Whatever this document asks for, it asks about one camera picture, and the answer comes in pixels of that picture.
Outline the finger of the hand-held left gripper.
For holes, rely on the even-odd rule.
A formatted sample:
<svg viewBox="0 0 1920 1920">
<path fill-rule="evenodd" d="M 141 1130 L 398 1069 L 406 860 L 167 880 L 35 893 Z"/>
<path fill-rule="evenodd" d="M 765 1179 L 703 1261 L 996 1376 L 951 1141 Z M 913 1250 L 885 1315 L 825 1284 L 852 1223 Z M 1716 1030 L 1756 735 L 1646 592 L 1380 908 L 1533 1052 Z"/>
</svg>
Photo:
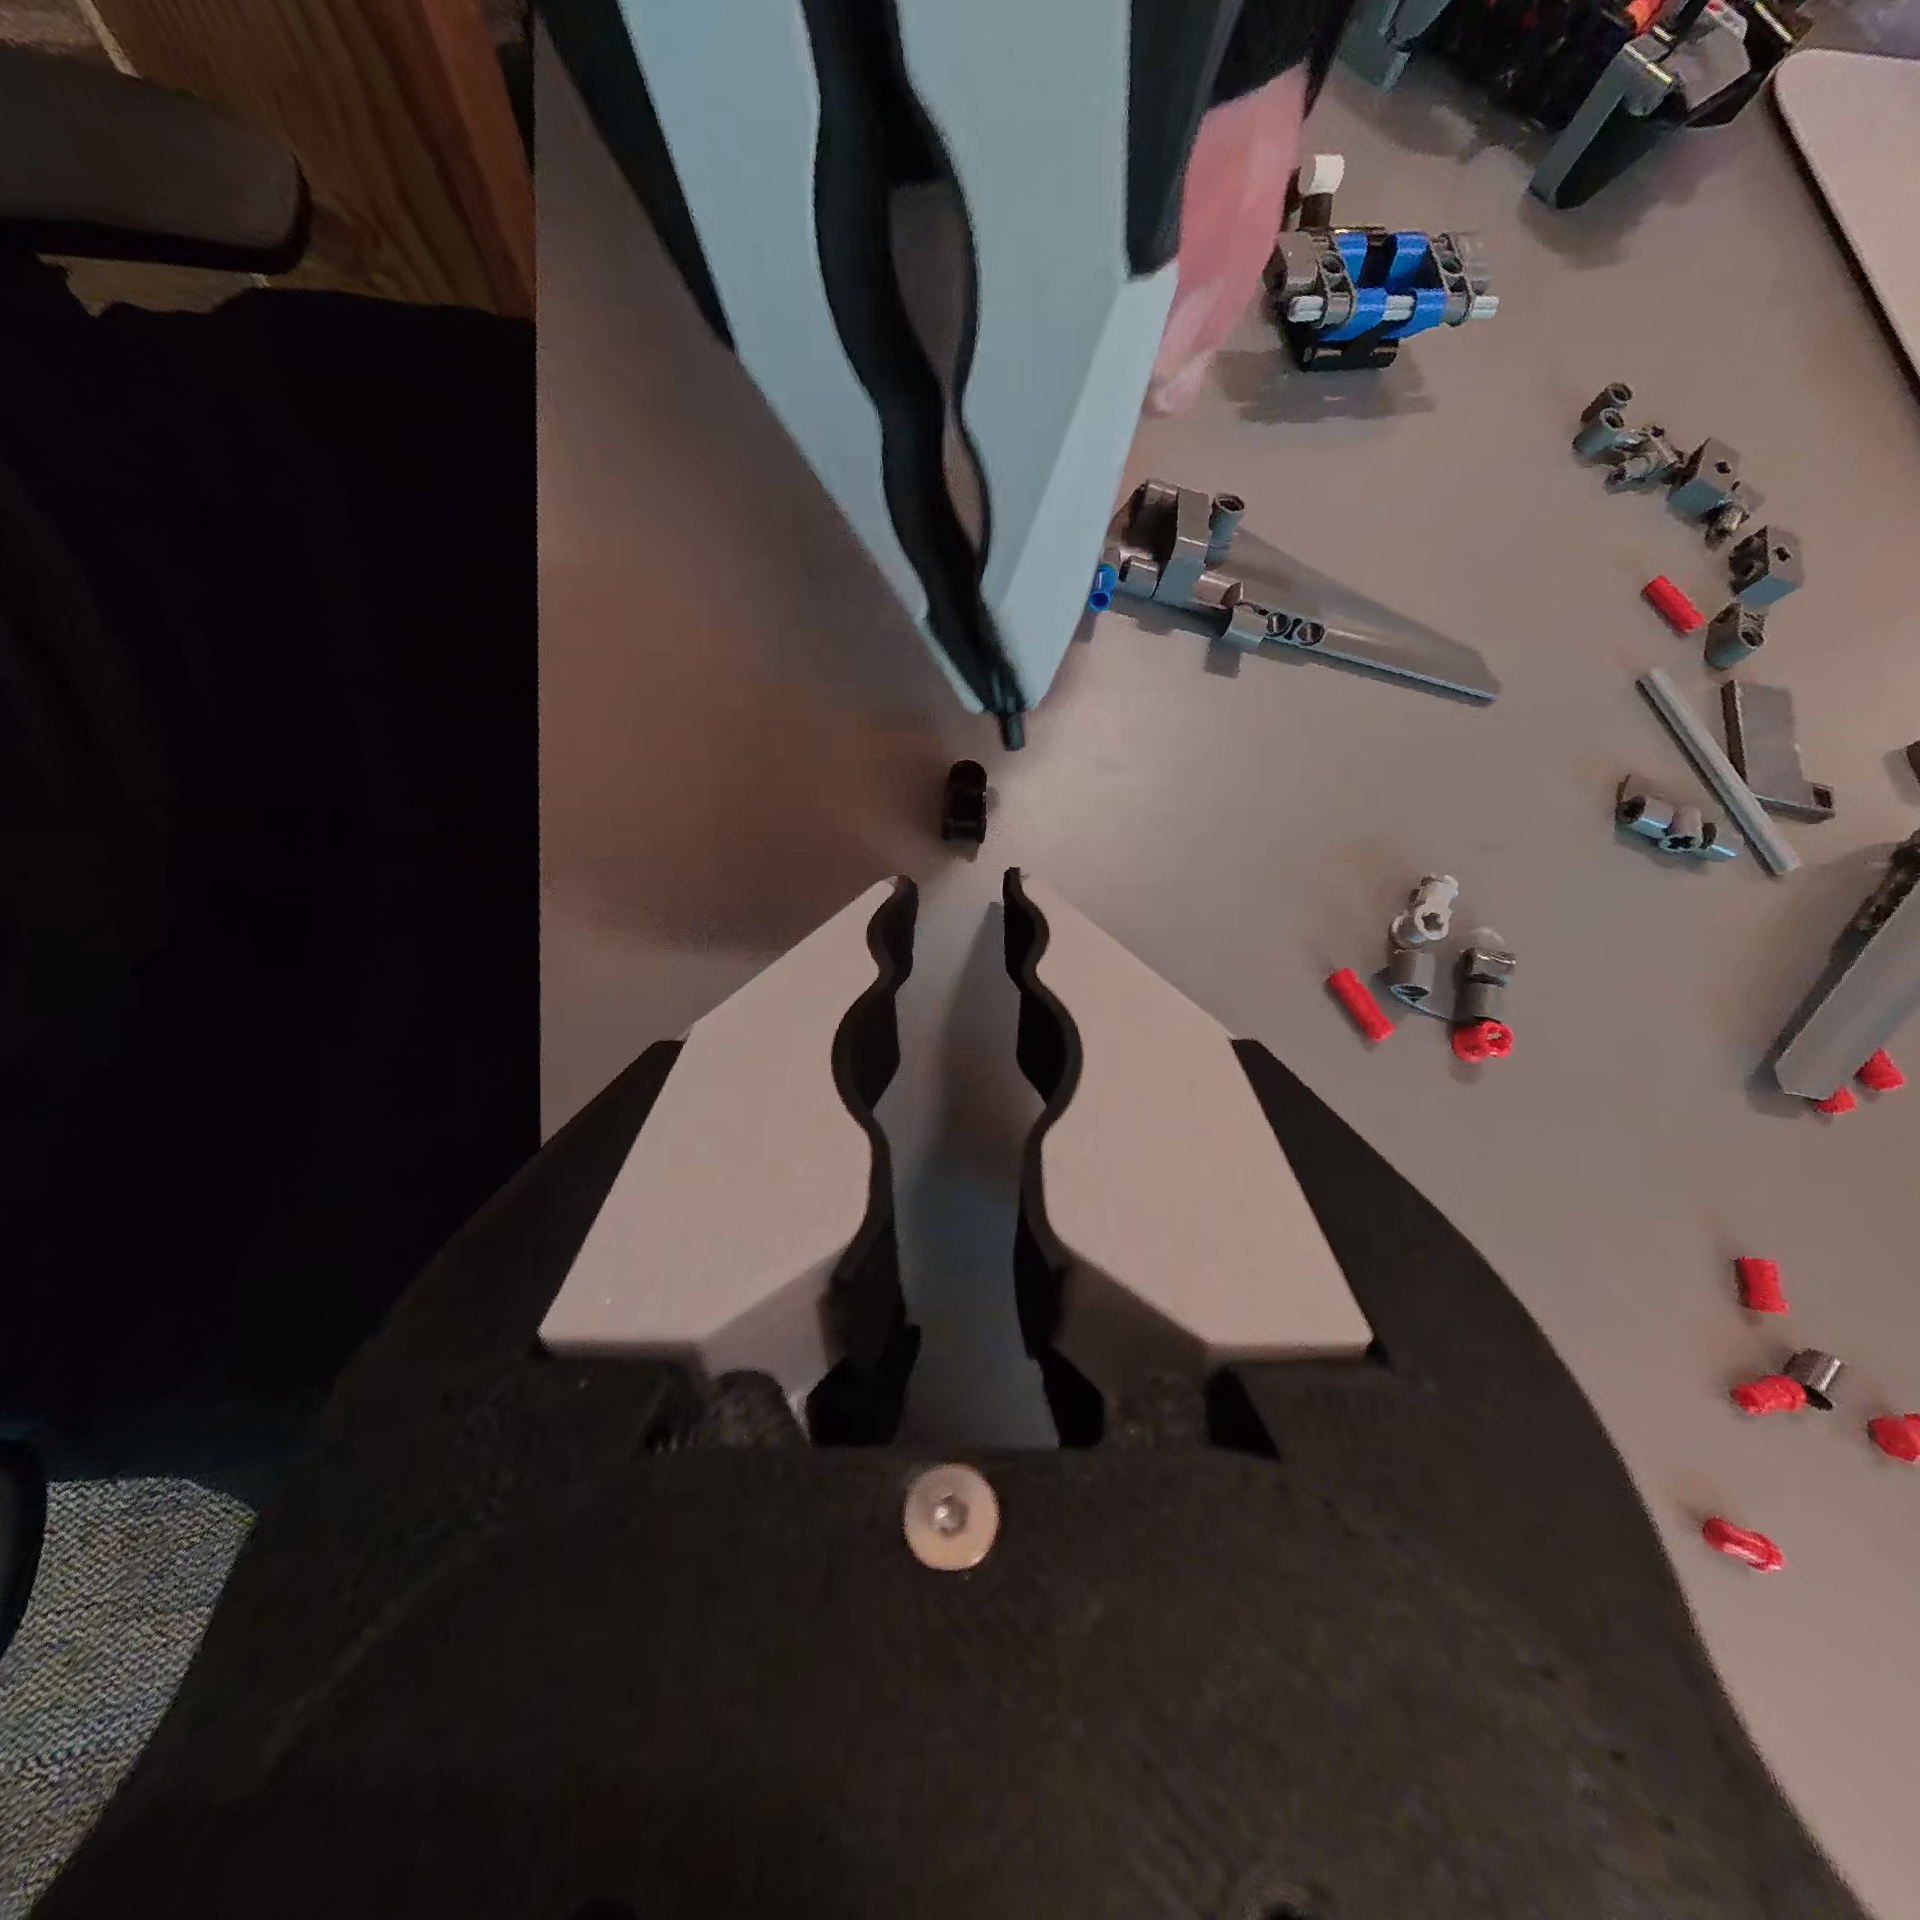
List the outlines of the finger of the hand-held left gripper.
<svg viewBox="0 0 1920 1920">
<path fill-rule="evenodd" d="M 803 5 L 616 7 L 732 350 L 964 707 L 1005 717 L 1011 678 L 964 594 L 902 540 L 879 407 L 831 314 L 820 253 L 823 106 Z"/>
<path fill-rule="evenodd" d="M 1124 245 L 1131 8 L 904 3 L 896 20 L 967 226 L 951 398 L 992 709 L 1020 722 L 1088 607 L 1176 280 L 1134 272 Z"/>
</svg>

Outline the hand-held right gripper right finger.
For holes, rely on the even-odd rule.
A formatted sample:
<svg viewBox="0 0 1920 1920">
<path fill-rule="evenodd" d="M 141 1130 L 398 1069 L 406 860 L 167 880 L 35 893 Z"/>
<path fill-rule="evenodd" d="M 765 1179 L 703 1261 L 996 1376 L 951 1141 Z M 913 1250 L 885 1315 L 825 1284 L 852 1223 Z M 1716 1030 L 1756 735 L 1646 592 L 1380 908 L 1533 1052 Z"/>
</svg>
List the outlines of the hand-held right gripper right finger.
<svg viewBox="0 0 1920 1920">
<path fill-rule="evenodd" d="M 1228 1026 L 1020 867 L 1001 951 L 1040 1101 L 1014 1309 L 1059 1442 L 1199 1424 L 1248 1365 L 1365 1359 L 1373 1328 Z"/>
</svg>

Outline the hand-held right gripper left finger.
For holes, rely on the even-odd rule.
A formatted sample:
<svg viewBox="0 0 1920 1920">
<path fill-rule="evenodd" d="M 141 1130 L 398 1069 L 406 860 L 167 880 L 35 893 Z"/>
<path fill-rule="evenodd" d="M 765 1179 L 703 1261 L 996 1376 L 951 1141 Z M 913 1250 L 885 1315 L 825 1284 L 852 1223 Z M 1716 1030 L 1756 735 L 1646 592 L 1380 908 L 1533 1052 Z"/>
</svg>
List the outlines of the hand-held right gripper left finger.
<svg viewBox="0 0 1920 1920">
<path fill-rule="evenodd" d="M 921 1356 L 877 1107 L 918 887 L 877 880 L 695 1022 L 540 1325 L 549 1354 L 763 1376 L 825 1444 L 888 1444 Z"/>
</svg>

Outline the grey wedge lego assembly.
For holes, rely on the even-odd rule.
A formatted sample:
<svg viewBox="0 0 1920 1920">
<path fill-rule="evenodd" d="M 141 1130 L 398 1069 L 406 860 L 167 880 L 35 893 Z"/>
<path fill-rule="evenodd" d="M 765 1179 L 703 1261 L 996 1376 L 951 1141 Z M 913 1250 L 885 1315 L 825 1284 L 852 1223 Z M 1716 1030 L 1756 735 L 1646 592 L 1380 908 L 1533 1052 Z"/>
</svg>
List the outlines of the grey wedge lego assembly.
<svg viewBox="0 0 1920 1920">
<path fill-rule="evenodd" d="M 1236 655 L 1309 658 L 1488 707 L 1497 671 L 1464 639 L 1333 581 L 1244 523 L 1236 493 L 1145 478 L 1115 510 L 1093 613 L 1149 613 Z"/>
</svg>

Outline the blue and grey lego assembly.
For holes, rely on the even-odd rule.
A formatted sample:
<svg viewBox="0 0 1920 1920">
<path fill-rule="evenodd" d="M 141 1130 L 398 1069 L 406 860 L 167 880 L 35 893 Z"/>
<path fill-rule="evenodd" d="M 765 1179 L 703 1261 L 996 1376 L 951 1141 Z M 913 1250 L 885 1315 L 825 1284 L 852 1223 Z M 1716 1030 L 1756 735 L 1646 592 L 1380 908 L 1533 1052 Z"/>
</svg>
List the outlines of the blue and grey lego assembly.
<svg viewBox="0 0 1920 1920">
<path fill-rule="evenodd" d="M 1477 236 L 1336 224 L 1344 174 L 1333 151 L 1295 166 L 1263 263 L 1263 314 L 1295 370 L 1392 367 L 1407 341 L 1497 315 Z"/>
</svg>

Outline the partly built lego model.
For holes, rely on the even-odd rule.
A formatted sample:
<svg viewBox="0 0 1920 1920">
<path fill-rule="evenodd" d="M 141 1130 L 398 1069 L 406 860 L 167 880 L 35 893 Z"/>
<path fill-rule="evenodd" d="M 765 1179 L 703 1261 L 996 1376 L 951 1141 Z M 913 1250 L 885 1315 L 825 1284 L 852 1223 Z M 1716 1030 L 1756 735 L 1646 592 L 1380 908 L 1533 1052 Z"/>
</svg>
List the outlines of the partly built lego model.
<svg viewBox="0 0 1920 1920">
<path fill-rule="evenodd" d="M 1783 3 L 1367 3 L 1336 52 L 1376 88 L 1439 58 L 1548 134 L 1526 189 L 1573 211 L 1667 138 L 1733 124 L 1807 28 Z"/>
</svg>

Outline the dark grey lego connector cluster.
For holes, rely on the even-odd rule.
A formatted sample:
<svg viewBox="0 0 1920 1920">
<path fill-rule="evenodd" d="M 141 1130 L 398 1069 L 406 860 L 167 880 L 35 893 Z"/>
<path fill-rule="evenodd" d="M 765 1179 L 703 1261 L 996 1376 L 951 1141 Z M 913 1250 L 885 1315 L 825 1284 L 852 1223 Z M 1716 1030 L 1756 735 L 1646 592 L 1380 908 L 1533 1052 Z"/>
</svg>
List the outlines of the dark grey lego connector cluster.
<svg viewBox="0 0 1920 1920">
<path fill-rule="evenodd" d="M 1708 436 L 1692 447 L 1659 423 L 1632 418 L 1633 392 L 1606 383 L 1580 414 L 1575 461 L 1599 474 L 1609 495 L 1657 495 L 1726 565 L 1728 592 L 1745 607 L 1772 607 L 1806 581 L 1797 533 L 1763 517 L 1763 493 L 1736 447 Z"/>
</svg>

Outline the light grey lego axle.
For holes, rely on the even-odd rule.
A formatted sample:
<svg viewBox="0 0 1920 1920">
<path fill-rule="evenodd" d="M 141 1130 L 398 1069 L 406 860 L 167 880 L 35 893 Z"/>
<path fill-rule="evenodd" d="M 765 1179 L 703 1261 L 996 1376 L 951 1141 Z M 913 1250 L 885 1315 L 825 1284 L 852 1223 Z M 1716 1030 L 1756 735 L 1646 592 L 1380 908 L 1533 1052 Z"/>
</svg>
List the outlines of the light grey lego axle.
<svg viewBox="0 0 1920 1920">
<path fill-rule="evenodd" d="M 1696 712 L 1678 685 L 1649 667 L 1639 675 L 1637 687 L 1643 701 L 1659 715 L 1678 750 L 1692 762 L 1701 780 L 1715 792 L 1726 816 L 1772 877 L 1787 877 L 1803 869 L 1801 855 L 1783 839 L 1767 816 L 1760 798 L 1733 765 L 1715 731 Z"/>
</svg>

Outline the dark grey flat lego panel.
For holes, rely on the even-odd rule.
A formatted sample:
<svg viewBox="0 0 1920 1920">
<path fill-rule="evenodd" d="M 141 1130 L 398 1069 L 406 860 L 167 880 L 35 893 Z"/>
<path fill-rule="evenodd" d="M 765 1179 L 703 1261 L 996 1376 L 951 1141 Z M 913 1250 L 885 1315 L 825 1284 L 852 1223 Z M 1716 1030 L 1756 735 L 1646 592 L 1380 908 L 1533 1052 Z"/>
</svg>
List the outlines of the dark grey flat lego panel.
<svg viewBox="0 0 1920 1920">
<path fill-rule="evenodd" d="M 1791 692 L 1731 678 L 1718 687 L 1726 751 L 1756 803 L 1776 819 L 1824 826 L 1836 814 L 1828 784 L 1807 776 Z"/>
</svg>

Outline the person's left hand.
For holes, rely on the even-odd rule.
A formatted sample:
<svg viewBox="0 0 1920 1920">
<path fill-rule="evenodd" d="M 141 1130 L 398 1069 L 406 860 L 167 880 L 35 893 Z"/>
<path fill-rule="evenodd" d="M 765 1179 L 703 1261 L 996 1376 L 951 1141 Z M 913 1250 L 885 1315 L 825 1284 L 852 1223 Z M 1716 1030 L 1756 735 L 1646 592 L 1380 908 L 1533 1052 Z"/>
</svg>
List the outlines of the person's left hand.
<svg viewBox="0 0 1920 1920">
<path fill-rule="evenodd" d="M 1183 175 L 1176 283 L 1143 410 L 1192 404 L 1209 366 L 1256 298 L 1301 156 L 1307 64 L 1207 110 Z"/>
</svg>

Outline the grey plate with two connectors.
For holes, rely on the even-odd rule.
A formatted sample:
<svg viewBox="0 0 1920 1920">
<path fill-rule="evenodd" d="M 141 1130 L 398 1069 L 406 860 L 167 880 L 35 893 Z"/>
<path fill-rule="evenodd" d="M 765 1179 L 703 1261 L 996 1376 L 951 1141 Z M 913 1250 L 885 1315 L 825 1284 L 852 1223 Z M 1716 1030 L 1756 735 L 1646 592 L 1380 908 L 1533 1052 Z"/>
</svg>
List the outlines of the grey plate with two connectors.
<svg viewBox="0 0 1920 1920">
<path fill-rule="evenodd" d="M 1736 832 L 1716 814 L 1694 803 L 1678 803 L 1633 775 L 1615 786 L 1615 832 L 1662 856 L 1709 867 L 1736 862 Z"/>
</svg>

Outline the black office chair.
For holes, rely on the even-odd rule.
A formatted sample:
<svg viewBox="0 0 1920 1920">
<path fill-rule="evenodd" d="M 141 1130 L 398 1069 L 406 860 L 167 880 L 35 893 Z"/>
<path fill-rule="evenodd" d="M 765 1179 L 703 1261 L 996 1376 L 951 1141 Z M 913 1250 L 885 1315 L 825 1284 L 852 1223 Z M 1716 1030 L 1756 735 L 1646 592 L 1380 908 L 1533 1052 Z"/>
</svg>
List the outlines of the black office chair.
<svg viewBox="0 0 1920 1920">
<path fill-rule="evenodd" d="M 262 1480 L 536 1134 L 536 332 L 272 277 L 275 134 L 4 47 L 4 1642 L 48 1480 Z"/>
</svg>

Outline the white book stand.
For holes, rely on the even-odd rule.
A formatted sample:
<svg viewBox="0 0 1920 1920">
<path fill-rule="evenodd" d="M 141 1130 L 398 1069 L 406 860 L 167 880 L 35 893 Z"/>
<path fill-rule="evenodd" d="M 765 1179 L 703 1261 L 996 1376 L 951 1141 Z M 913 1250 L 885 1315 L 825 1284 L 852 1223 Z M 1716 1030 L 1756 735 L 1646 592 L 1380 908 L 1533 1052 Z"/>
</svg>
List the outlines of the white book stand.
<svg viewBox="0 0 1920 1920">
<path fill-rule="evenodd" d="M 1916 378 L 1917 60 L 1803 50 L 1777 69 L 1772 101 Z"/>
</svg>

